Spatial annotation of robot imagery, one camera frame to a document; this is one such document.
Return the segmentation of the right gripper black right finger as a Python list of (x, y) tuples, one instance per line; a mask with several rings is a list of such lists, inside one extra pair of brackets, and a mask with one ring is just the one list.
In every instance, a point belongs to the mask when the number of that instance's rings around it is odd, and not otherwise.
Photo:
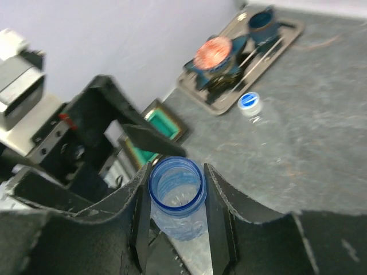
[(214, 274), (365, 274), (366, 215), (269, 209), (204, 165)]

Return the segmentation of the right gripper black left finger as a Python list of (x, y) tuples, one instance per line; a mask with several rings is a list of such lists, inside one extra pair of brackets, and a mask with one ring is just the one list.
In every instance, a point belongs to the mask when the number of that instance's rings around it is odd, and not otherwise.
[(73, 217), (53, 210), (1, 211), (2, 274), (144, 274), (151, 172)]

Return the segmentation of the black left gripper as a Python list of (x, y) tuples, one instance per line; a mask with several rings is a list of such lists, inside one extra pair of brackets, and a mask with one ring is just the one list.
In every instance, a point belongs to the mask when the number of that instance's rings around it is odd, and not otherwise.
[(70, 215), (112, 194), (120, 187), (120, 179), (105, 179), (114, 152), (105, 132), (113, 121), (144, 151), (186, 157), (179, 144), (149, 127), (113, 77), (100, 74), (63, 103), (31, 138), (34, 148), (27, 160), (61, 184), (23, 168), (6, 185), (6, 194), (35, 209)]

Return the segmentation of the blue-label water bottle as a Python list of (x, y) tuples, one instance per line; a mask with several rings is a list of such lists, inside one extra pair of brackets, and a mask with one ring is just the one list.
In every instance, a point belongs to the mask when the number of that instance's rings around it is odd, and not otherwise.
[(159, 162), (149, 177), (151, 217), (168, 237), (190, 241), (207, 231), (203, 168), (184, 157)]

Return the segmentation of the clear bottle blue-white cap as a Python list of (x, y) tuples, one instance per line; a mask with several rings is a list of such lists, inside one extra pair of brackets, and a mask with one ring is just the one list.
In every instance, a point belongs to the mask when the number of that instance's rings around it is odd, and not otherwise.
[(239, 98), (237, 106), (249, 125), (265, 125), (277, 122), (276, 111), (257, 92), (243, 94)]

